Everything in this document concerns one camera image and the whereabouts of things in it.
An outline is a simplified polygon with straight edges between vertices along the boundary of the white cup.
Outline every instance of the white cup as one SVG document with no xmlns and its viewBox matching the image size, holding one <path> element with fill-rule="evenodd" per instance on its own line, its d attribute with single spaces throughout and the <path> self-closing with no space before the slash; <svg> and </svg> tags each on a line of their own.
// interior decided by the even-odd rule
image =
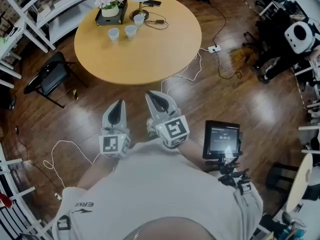
<svg viewBox="0 0 320 240">
<path fill-rule="evenodd" d="M 133 17 L 134 20 L 134 25 L 137 28 L 141 28 L 141 26 L 143 25 L 144 21 L 145 21 L 145 16 L 137 14 L 136 16 Z"/>
<path fill-rule="evenodd" d="M 108 36 L 110 37 L 110 39 L 113 43 L 118 42 L 119 41 L 119 29 L 116 27 L 109 29 Z"/>
<path fill-rule="evenodd" d="M 129 25 L 125 27 L 125 33 L 129 40 L 135 38 L 137 32 L 137 27 L 135 25 Z"/>
</svg>

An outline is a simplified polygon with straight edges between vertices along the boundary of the white t-shirt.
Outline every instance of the white t-shirt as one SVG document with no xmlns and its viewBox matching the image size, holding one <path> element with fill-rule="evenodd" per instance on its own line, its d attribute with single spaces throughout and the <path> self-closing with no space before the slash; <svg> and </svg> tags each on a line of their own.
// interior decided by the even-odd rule
<svg viewBox="0 0 320 240">
<path fill-rule="evenodd" d="M 203 226 L 216 240 L 248 240 L 262 217 L 262 200 L 251 184 L 244 199 L 160 139 L 138 143 L 114 172 L 88 191 L 67 187 L 52 227 L 68 215 L 79 240 L 123 240 L 139 226 L 181 217 Z"/>
</svg>

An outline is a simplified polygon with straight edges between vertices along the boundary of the lamp base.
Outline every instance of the lamp base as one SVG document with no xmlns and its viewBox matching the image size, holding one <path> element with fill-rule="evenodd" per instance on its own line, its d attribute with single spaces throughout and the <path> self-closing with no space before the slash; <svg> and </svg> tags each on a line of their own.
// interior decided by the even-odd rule
<svg viewBox="0 0 320 240">
<path fill-rule="evenodd" d="M 149 12 L 147 12 L 146 10 L 140 11 L 139 9 L 136 9 L 135 11 L 132 12 L 132 20 L 134 19 L 134 16 L 138 14 L 144 16 L 144 20 L 149 18 Z"/>
</svg>

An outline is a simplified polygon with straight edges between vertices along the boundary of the power strip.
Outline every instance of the power strip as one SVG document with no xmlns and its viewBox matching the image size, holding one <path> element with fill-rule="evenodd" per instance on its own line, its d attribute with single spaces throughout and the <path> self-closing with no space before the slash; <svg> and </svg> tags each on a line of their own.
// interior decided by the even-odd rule
<svg viewBox="0 0 320 240">
<path fill-rule="evenodd" d="M 213 54 L 213 53 L 217 53 L 221 51 L 220 45 L 214 45 L 214 46 L 210 46 L 208 47 L 209 53 Z"/>
</svg>

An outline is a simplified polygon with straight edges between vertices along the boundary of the potted flower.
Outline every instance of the potted flower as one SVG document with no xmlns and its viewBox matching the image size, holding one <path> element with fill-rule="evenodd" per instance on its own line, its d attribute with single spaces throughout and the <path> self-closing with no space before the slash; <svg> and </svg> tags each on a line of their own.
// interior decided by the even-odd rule
<svg viewBox="0 0 320 240">
<path fill-rule="evenodd" d="M 95 0 L 95 6 L 101 9 L 103 17 L 113 17 L 119 12 L 118 5 L 123 0 Z"/>
</svg>

